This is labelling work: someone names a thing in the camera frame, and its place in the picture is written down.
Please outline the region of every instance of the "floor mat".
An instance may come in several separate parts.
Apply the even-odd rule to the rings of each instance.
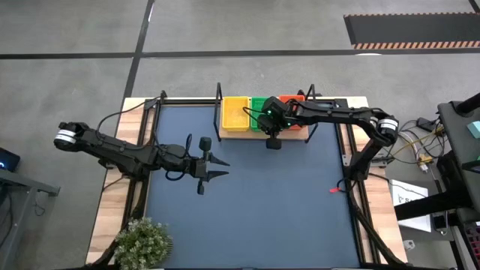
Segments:
[[[344,19],[359,50],[480,47],[480,13],[349,14]]]

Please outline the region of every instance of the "paper sheet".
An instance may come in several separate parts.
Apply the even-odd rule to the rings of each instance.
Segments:
[[[428,197],[427,188],[418,187],[413,184],[407,184],[397,180],[391,180],[391,184],[391,197],[393,199],[394,206],[398,206],[402,203],[408,203],[412,200],[422,199],[423,197]],[[425,215],[423,217],[414,217],[407,220],[400,220],[398,221],[398,225],[431,233],[430,215]]]

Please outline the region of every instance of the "dark blue work surface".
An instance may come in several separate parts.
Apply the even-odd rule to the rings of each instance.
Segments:
[[[172,256],[164,268],[359,267],[346,195],[330,193],[342,178],[333,124],[321,124],[308,144],[284,140],[281,150],[264,140],[223,139],[212,124],[213,107],[164,107],[160,143],[185,144],[200,156],[200,137],[231,166],[209,164],[229,175],[205,183],[154,172],[145,215],[169,224]]]

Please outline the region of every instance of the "potted plant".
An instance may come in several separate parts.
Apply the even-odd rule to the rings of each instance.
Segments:
[[[164,262],[173,249],[167,226],[153,224],[151,218],[145,217],[130,221],[115,240],[115,258],[121,270],[149,269]]]

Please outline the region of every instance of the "gray floor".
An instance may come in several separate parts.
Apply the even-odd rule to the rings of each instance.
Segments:
[[[0,53],[133,52],[145,6],[146,0],[0,0]],[[472,8],[467,0],[158,0],[144,51],[348,50],[344,14],[445,11]],[[439,102],[479,91],[479,60],[476,54],[143,59],[133,96],[163,89],[169,96],[212,96],[216,82],[225,95],[278,95],[315,83],[324,95],[367,96],[402,122],[433,119]],[[47,212],[31,215],[19,269],[83,264],[105,171],[86,154],[57,151],[53,137],[60,121],[96,125],[118,110],[130,65],[130,59],[0,61],[0,146],[22,156],[22,174],[61,185],[58,198],[39,196]],[[112,134],[115,124],[104,130]],[[431,180],[397,162],[387,171],[397,180]],[[420,244],[408,253],[411,263],[453,266],[447,242],[415,237]]]

